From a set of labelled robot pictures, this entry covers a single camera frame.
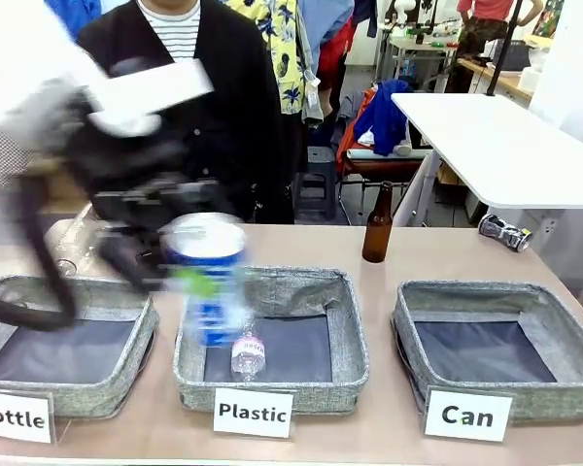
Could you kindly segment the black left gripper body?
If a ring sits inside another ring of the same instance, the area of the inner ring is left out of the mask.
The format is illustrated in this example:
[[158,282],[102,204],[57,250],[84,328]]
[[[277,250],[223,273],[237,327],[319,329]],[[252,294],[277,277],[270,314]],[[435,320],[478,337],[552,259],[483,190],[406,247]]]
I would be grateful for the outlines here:
[[101,111],[80,92],[59,122],[56,156],[102,219],[144,234],[183,215],[237,213],[223,184],[188,172],[188,145],[160,111]]

